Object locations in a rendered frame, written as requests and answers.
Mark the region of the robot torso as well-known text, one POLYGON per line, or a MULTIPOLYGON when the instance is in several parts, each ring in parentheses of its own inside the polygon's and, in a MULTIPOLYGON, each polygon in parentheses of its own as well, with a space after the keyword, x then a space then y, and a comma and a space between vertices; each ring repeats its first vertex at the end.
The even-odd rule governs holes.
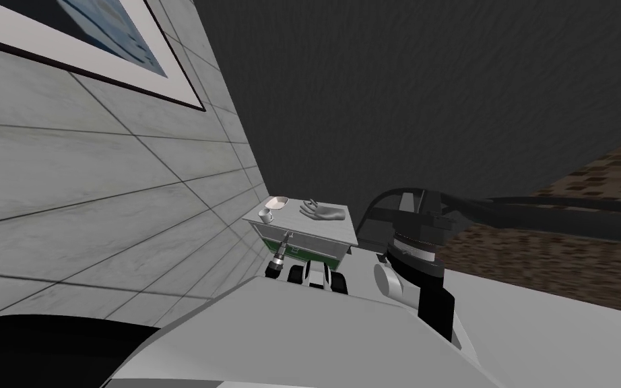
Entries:
POLYGON ((108 388, 621 388, 621 311, 448 271, 447 341, 387 301, 254 277, 150 336, 108 388))

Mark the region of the black framed wall picture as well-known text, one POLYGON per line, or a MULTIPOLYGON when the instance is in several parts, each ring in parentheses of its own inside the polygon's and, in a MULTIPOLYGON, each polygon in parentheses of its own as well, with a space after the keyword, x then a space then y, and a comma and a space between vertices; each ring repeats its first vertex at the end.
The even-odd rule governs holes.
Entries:
POLYGON ((0 0, 0 51, 204 109, 147 0, 0 0))

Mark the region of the white cabinet with green drawer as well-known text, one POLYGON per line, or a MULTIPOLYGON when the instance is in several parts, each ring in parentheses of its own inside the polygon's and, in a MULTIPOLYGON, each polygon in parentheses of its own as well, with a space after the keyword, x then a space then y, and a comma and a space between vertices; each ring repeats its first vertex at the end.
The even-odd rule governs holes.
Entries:
POLYGON ((322 206, 339 207, 345 211, 346 216, 344 220, 318 221, 300 213, 300 199, 289 199, 285 206, 271 211, 273 220, 266 224, 260 218, 259 212, 270 201, 274 202, 275 198, 263 200, 242 217, 253 227, 270 252, 276 253, 284 234, 291 232, 292 236, 288 239, 285 251, 286 257, 300 261, 322 261, 335 271, 350 249, 358 246, 347 206, 320 202, 322 206))

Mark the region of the grey hand sculpture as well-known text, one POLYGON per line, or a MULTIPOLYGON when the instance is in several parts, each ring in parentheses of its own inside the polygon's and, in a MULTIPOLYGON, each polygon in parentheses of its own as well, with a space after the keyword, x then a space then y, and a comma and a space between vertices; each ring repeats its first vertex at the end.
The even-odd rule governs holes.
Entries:
POLYGON ((340 209, 340 207, 320 205, 312 199, 302 202, 300 213, 307 218, 317 221, 342 221, 346 218, 346 212, 340 209))

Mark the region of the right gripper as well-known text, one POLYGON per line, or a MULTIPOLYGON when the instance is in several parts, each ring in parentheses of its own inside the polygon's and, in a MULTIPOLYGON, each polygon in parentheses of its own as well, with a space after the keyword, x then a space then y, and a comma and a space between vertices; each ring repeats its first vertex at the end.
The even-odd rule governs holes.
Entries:
POLYGON ((418 191, 391 191, 390 196, 401 199, 412 194, 412 211, 402 210, 399 205, 392 211, 391 225, 395 233, 418 241, 446 241, 447 233, 454 228, 455 221, 442 211, 441 192, 420 191, 420 202, 415 202, 418 191))

